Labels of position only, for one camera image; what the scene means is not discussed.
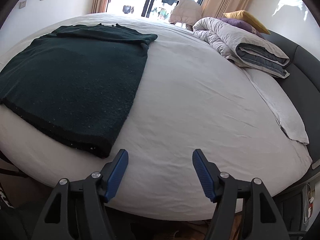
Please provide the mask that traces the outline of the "dark green knit sweater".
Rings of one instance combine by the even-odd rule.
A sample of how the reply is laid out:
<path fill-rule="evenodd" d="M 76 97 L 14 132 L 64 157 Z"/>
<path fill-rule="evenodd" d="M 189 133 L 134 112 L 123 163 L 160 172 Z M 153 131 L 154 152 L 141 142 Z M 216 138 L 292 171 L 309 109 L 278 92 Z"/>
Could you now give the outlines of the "dark green knit sweater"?
<path fill-rule="evenodd" d="M 68 147 L 107 158 L 156 34 L 119 24 L 61 26 L 1 71 L 1 104 Z"/>

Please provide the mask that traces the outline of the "flat white pillowcase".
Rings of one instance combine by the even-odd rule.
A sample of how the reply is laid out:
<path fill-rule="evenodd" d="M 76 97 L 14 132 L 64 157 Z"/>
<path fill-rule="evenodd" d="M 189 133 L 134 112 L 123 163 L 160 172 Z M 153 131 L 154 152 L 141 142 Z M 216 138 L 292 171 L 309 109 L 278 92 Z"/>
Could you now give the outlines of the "flat white pillowcase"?
<path fill-rule="evenodd" d="M 278 125 L 287 137 L 308 145 L 309 137 L 304 122 L 277 81 L 272 76 L 257 69 L 245 68 L 244 72 L 274 114 Z"/>

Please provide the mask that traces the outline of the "yellow pillow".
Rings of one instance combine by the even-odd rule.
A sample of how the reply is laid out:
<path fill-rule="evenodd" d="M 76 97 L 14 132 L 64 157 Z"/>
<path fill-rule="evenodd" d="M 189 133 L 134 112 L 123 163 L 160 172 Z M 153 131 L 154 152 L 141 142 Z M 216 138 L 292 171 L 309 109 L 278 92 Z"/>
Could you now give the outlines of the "yellow pillow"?
<path fill-rule="evenodd" d="M 223 14 L 225 18 L 233 18 L 236 20 L 242 20 L 248 24 L 250 24 L 252 27 L 254 27 L 257 31 L 263 34 L 268 34 L 270 35 L 271 33 L 269 30 L 257 19 L 255 18 L 252 14 L 245 10 L 238 10 L 234 12 L 225 12 Z"/>

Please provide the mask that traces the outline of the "white bed sheet mattress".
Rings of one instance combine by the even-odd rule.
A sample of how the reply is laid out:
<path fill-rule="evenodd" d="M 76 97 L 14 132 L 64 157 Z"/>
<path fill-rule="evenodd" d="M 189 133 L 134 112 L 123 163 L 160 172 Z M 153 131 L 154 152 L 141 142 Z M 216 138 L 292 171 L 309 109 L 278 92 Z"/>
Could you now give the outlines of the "white bed sheet mattress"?
<path fill-rule="evenodd" d="M 110 207 L 165 220 L 210 219 L 192 163 L 195 149 L 236 179 L 260 178 L 271 195 L 298 181 L 312 160 L 289 139 L 245 72 L 191 32 L 144 18 L 89 14 L 41 29 L 1 56 L 5 66 L 32 40 L 62 25 L 119 24 L 154 33 L 131 112 L 111 157 L 129 164 Z"/>

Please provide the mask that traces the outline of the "beige puffer vest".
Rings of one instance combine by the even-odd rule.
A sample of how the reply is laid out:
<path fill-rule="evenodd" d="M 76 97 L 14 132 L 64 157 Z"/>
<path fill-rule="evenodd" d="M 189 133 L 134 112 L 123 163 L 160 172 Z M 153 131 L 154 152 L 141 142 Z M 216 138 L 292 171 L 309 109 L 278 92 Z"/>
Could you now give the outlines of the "beige puffer vest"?
<path fill-rule="evenodd" d="M 194 25 L 202 18 L 201 6 L 194 0 L 179 0 L 169 17 L 169 23 Z"/>

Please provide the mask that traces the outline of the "white wall socket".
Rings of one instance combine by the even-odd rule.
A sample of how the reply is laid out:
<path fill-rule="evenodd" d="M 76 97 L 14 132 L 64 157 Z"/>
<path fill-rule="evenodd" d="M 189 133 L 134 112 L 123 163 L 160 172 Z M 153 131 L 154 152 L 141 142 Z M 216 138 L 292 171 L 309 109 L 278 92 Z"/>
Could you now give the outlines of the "white wall socket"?
<path fill-rule="evenodd" d="M 19 5 L 19 8 L 20 8 L 20 9 L 24 8 L 24 7 L 26 6 L 26 3 L 27 3 L 26 0 L 25 0 L 25 1 L 21 1 L 21 2 L 20 2 L 20 5 Z"/>

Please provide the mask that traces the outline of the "folded grey white duvet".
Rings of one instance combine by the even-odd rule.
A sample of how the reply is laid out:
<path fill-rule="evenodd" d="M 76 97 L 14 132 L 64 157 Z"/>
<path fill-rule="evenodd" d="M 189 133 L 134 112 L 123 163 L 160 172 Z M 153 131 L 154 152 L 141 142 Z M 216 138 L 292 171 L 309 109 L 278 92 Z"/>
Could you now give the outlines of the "folded grey white duvet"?
<path fill-rule="evenodd" d="M 213 17 L 198 20 L 194 35 L 238 67 L 253 68 L 285 79 L 289 57 L 275 44 Z"/>

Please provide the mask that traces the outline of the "dark grey upholstered headboard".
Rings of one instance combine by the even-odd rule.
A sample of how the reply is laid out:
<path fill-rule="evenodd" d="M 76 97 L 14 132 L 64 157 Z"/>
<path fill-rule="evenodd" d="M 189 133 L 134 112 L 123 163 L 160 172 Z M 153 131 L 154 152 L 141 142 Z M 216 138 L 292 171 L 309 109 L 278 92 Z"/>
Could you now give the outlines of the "dark grey upholstered headboard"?
<path fill-rule="evenodd" d="M 278 46 L 290 59 L 284 67 L 290 75 L 278 83 L 300 114 L 309 137 L 307 149 L 312 164 L 306 174 L 290 186 L 295 188 L 319 176 L 319 60 L 302 46 L 274 31 L 263 37 Z"/>

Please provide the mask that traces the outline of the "purple pillow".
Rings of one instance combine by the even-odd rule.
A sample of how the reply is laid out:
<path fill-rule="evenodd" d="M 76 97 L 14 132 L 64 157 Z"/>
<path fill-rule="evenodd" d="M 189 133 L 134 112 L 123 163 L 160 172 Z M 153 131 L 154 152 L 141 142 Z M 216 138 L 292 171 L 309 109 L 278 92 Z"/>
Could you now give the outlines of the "purple pillow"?
<path fill-rule="evenodd" d="M 253 33 L 257 36 L 259 36 L 260 38 L 264 38 L 261 33 L 259 33 L 259 31 L 257 31 L 257 29 L 255 29 L 255 27 L 251 26 L 249 23 L 242 21 L 242 20 L 237 20 L 234 18 L 218 18 L 218 20 L 221 20 L 225 23 L 228 23 L 234 27 L 243 29 L 249 33 Z"/>

